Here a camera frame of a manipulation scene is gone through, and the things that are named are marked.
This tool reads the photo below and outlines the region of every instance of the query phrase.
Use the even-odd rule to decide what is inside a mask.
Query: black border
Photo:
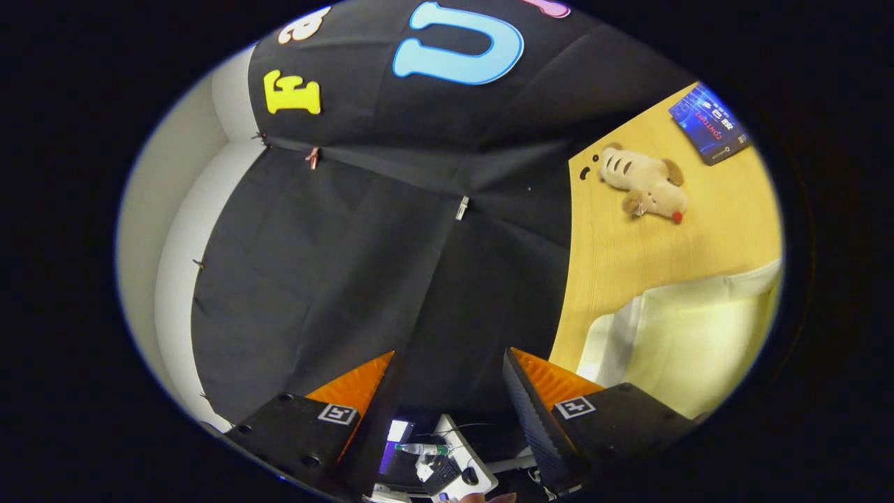
[[[21,315],[7,351],[10,500],[313,500],[207,435],[148,375],[118,310],[112,249],[128,166],[184,90],[325,4],[16,6],[8,116],[24,124],[7,164]],[[787,252],[800,257],[748,382],[656,465],[599,496],[881,495],[890,327],[876,295],[890,223],[875,185],[890,163],[870,122],[884,103],[879,62],[890,59],[883,12],[861,2],[571,4],[727,101],[773,170]]]

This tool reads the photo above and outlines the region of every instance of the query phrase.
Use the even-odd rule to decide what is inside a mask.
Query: foam letter
[[[418,38],[407,38],[401,42],[394,55],[392,68],[398,77],[421,73],[460,84],[486,84],[505,75],[519,60],[525,48],[521,33],[506,21],[478,13],[446,9],[437,2],[420,4],[409,18],[409,26],[413,30],[422,30],[430,24],[480,31],[490,37],[491,47],[480,55],[464,55],[423,46]]]
[[[278,38],[279,43],[287,44],[290,40],[304,40],[310,37],[319,30],[320,25],[323,24],[323,16],[327,15],[331,10],[331,6],[324,7],[283,28]]]
[[[571,9],[567,6],[562,5],[558,2],[550,2],[549,0],[521,0],[522,2],[528,2],[531,5],[536,5],[537,8],[540,9],[541,13],[544,13],[553,18],[563,18],[571,13]]]
[[[277,110],[285,108],[303,108],[311,114],[319,114],[320,85],[316,82],[308,82],[307,87],[296,89],[304,79],[298,75],[280,79],[282,74],[279,70],[273,70],[264,76],[264,96],[267,99],[267,111],[275,114]]]

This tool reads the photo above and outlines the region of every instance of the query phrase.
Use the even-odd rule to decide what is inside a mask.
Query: white desk
[[[485,464],[481,462],[481,459],[478,458],[478,455],[475,454],[472,447],[468,445],[468,442],[465,437],[462,436],[462,433],[456,430],[456,423],[453,422],[453,419],[449,415],[441,415],[441,420],[434,428],[433,433],[439,431],[449,431],[442,434],[441,437],[446,441],[447,445],[452,448],[450,456],[456,461],[456,464],[460,466],[460,470],[464,470],[468,465],[475,469],[475,474],[478,476],[478,483],[475,485],[468,485],[459,478],[445,487],[441,492],[446,492],[450,501],[455,503],[473,492],[487,494],[497,487],[496,477],[494,477],[493,473],[491,473]],[[423,457],[420,456],[416,462],[416,473],[419,476],[420,481],[425,481],[428,476],[431,475],[431,469],[422,463],[422,458]],[[434,495],[432,501],[434,503],[440,503],[440,495]]]

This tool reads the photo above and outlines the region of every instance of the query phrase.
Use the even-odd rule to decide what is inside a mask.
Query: computer mouse
[[[478,485],[478,474],[471,466],[462,471],[462,481],[468,485]]]

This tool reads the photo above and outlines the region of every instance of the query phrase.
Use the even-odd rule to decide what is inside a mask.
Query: monitor screen
[[[402,442],[406,442],[410,432],[413,430],[413,423],[401,420],[393,420],[391,428],[388,430],[388,441],[385,442],[385,451],[382,455],[382,463],[379,465],[379,473],[385,474],[388,466],[394,459],[396,451],[394,446]]]

